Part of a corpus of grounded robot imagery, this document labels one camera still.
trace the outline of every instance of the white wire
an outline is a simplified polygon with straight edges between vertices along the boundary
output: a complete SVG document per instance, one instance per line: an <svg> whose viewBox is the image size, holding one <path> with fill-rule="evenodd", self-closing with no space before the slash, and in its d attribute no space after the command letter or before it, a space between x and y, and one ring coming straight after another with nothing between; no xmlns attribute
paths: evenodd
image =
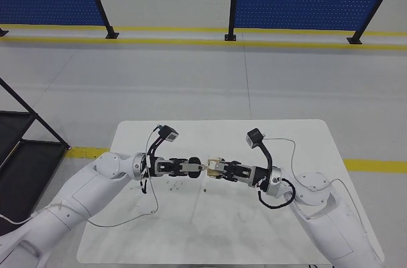
<svg viewBox="0 0 407 268"><path fill-rule="evenodd" d="M363 229L365 230L365 227L364 227L364 224L363 224L363 220L362 220L362 218L361 218L361 214L359 213L358 208L357 208L357 205L356 205L354 199L352 198L351 192L349 191L348 187L347 187L346 184L343 182L343 180L341 180L341 179L334 179L334 180L330 181L329 185L325 186L324 188L318 189L318 190L313 190L312 188L309 188L308 186L305 186L301 181L297 180L296 174L294 173L293 162L294 162L294 154L296 153L296 142L295 142L294 140L292 140L292 139L286 139L286 138L264 138L264 139L267 139L267 140L290 141L290 142L292 142L292 143L294 144L294 149L292 150L291 162L290 162L290 163L291 163L291 172L292 172L292 175L294 176L294 179L296 179L296 181L297 181L301 186L303 186L303 187L309 189L309 190L312 191L312 192L319 192L319 191L325 190L325 189L327 189L328 187L330 187L330 186L333 184L333 182L335 182L335 181L341 182L341 183L343 184L343 187L345 187L345 189L346 189L346 191L347 191L347 193L348 193L348 195L349 195L349 197L350 197L350 199L351 199L351 201L352 201L352 204L353 204L353 206L354 206L354 208L355 208L355 211L357 211L359 221L360 221L360 223L361 223ZM371 249L373 250L373 253L374 253L374 255L376 256L377 260L378 260L380 263L383 263L383 262L381 261L379 255L376 253L375 249L373 248L373 245L370 245L370 246L371 246Z"/></svg>
<svg viewBox="0 0 407 268"><path fill-rule="evenodd" d="M156 129L154 129L154 130L151 132L150 136L148 137L148 140L147 140L147 143L146 143L146 146L145 146L145 160L147 159L148 143L150 142L151 136L152 136L152 134L153 134L155 131L156 131ZM152 180L151 180L151 175L150 175L150 169L148 168L148 164L146 165L146 170L147 170L147 173L148 173L148 178L149 178L149 180L150 180L152 194L154 195L154 199L156 200L156 204L157 204L157 208L156 208L155 210L151 211L150 213L141 214L141 215L139 215L139 216L136 216L135 218L132 218L132 219L130 219L130 220L126 220L126 221L124 221L124 222L121 222L121 223L119 223L119 224L114 224L114 225L100 225L100 224L96 224L96 223L92 222L92 221L89 220L89 219L87 219L86 221L87 221L89 224L94 225L94 226L96 226L96 227L100 227L100 228L113 228L113 227L117 227L117 226L126 224L126 223L128 223L128 222L131 222L132 220L136 220L137 218L140 218L140 217L142 217L142 216L148 216L148 215L153 215L153 214L155 214L155 213L158 211L159 205L158 205L158 199L157 199L156 193L154 192L154 187L153 187L153 185L152 185ZM69 210L71 210L71 211L77 213L78 215L82 216L83 218L86 218L85 215L83 215L83 214L81 214L80 212L76 211L75 209L73 209L73 208L71 208L71 207L69 207L69 206L67 206L67 205L63 205L63 204L51 204L51 205L46 206L46 207L43 208L43 209L49 209L49 208L55 207L55 206L58 206L58 207L65 207L65 208L67 208L67 209L69 209ZM34 218L35 215L39 214L43 209L41 209L41 210L39 210L39 211L33 213L29 218L27 218L26 220L24 220L24 221L22 221L22 222L14 222L14 221L8 219L7 217L3 216L2 214L0 214L0 218L3 218L3 219L5 219L5 220L7 220L7 221L10 222L11 224L14 224L14 225L21 225L21 224L23 224L23 223L28 222L28 221L31 220L32 218Z"/></svg>
<svg viewBox="0 0 407 268"><path fill-rule="evenodd" d="M8 222L11 223L11 224L14 224L14 225L21 225L21 224L23 224L23 223L27 223L27 222L28 222L29 220L31 220L33 217L30 216L29 218L25 219L25 220L22 221L22 222L14 222L14 221L8 219L7 217L3 216L2 214L0 214L0 218L3 218L4 220L8 221Z"/></svg>
<svg viewBox="0 0 407 268"><path fill-rule="evenodd" d="M153 135L153 133L154 133L155 131L156 131L156 128L155 128L153 131L151 131L151 134L150 134L150 136L148 137L148 140L147 140L147 143L146 143L146 146L145 146L145 161L146 161L146 163L147 163L148 143L150 142L151 136ZM131 221L133 221L133 220L136 220L137 218L140 218L140 217L142 217L142 216L149 216L149 215L155 214L155 213L158 211L158 208L159 208L159 206L158 206L158 199L157 199L156 193L154 192L154 187L153 187L153 185L152 185L151 174L150 174L150 169L148 168L148 163L147 163L145 166L146 166L146 170L147 170L147 173L148 173L148 179L150 180L152 194L154 195L154 199L156 200L156 204L157 204L157 208L156 208L155 210L152 210L152 211L149 212L149 213L141 214L141 215L139 215L139 216L136 216L135 218L132 218L132 219L130 219L130 220L126 220L126 221L124 221L124 222L122 222L122 223L114 224L114 225L100 225L100 224L96 224L96 223L94 223L94 222L92 222L92 221L90 221L90 220L87 220L87 222L88 222L89 224L91 224L91 225L94 225L94 226L100 227L100 228L113 228L113 227L117 227L117 226L126 224L126 223L128 223L128 222L131 222Z"/></svg>

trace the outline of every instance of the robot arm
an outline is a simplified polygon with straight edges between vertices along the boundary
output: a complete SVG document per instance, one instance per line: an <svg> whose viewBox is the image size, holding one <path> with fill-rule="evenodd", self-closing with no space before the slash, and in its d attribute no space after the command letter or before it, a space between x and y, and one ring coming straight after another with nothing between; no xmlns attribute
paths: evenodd
<svg viewBox="0 0 407 268"><path fill-rule="evenodd" d="M0 237L0 268L43 268L58 241L79 223L99 213L132 180L169 176L199 177L203 165L190 160L164 160L154 154L163 141L173 141L178 133L160 126L159 137L148 153L134 156L104 153L73 175L50 205L32 215L17 230Z"/></svg>
<svg viewBox="0 0 407 268"><path fill-rule="evenodd" d="M374 253L367 233L347 203L338 195L330 181L321 173L290 176L284 168L272 166L272 157L263 144L264 136L258 129L247 134L251 148L260 147L268 160L268 167L249 167L237 161L210 159L208 176L244 182L259 189L259 200L271 209L288 206L317 249L336 268L382 268ZM270 206L261 198L261 192L274 198L284 197L280 206ZM324 208L313 215L305 215L299 204Z"/></svg>

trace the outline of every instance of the blue fence panel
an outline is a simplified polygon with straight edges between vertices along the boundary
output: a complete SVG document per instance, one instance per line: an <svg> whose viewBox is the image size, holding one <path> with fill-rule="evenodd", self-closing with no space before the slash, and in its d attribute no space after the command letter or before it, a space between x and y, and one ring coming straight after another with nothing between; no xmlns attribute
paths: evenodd
<svg viewBox="0 0 407 268"><path fill-rule="evenodd" d="M0 0L0 24L104 25L95 0Z"/></svg>
<svg viewBox="0 0 407 268"><path fill-rule="evenodd" d="M235 27L357 31L377 0L237 0Z"/></svg>

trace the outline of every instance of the table surface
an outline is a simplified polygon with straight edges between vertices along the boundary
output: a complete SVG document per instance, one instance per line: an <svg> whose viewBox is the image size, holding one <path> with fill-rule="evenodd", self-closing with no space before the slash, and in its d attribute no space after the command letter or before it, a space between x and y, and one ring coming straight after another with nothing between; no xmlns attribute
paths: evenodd
<svg viewBox="0 0 407 268"><path fill-rule="evenodd" d="M320 120L278 121L124 121L117 128L111 151L133 155L144 151L157 124L179 132L173 142L164 142L156 156L165 159L211 157L265 167L259 149L250 149L246 133L258 127L267 138L295 140L294 171L321 172L326 178L342 179L363 219L376 253L384 254L359 201L351 178L325 122ZM155 133L151 142L157 137ZM273 163L290 170L293 145L266 141ZM116 228L86 225L77 258L81 263L127 264L328 264L318 252L289 208L269 210L258 201L257 192L243 183L207 177L197 179L164 176L153 178L160 203L155 215L141 217ZM346 190L333 183L353 207ZM98 224L117 224L156 207L148 187L143 195L139 182L129 183L100 213ZM269 204L284 200L266 197ZM307 213L315 208L304 207Z"/></svg>

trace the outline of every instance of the yellow floor line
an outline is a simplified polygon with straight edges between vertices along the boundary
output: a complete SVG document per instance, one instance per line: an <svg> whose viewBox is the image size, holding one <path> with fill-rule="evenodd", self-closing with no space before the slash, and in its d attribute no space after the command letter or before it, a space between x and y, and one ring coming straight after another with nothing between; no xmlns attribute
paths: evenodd
<svg viewBox="0 0 407 268"><path fill-rule="evenodd" d="M365 159L344 159L346 168L351 172L384 172L407 174L406 161L378 161Z"/></svg>
<svg viewBox="0 0 407 268"><path fill-rule="evenodd" d="M109 151L109 148L73 147L66 152L66 158L96 159L107 151Z"/></svg>
<svg viewBox="0 0 407 268"><path fill-rule="evenodd" d="M66 158L96 159L109 148L73 147L66 153ZM350 172L383 172L407 174L407 161L380 161L367 159L344 159Z"/></svg>
<svg viewBox="0 0 407 268"><path fill-rule="evenodd" d="M110 40L105 38L49 38L49 37L17 37L5 36L0 42L31 42L31 43L63 43L63 44L162 44L186 46L250 46L266 48L322 48L342 50L395 50L407 51L407 45L393 44L363 44L350 45L348 43L313 43L313 42L269 42L269 41L236 41L224 40L194 40L194 39L141 39L125 38Z"/></svg>
<svg viewBox="0 0 407 268"><path fill-rule="evenodd" d="M106 31L105 26L73 26L73 25L25 25L25 24L0 24L5 29L44 29L44 30L67 30L67 31ZM146 26L114 26L116 31L189 31L189 32L212 32L224 33L227 27L146 27ZM235 33L251 34L304 34L326 36L352 36L354 31L323 31L313 29L248 29L236 28ZM402 36L407 37L407 32L401 31L366 31L365 36Z"/></svg>

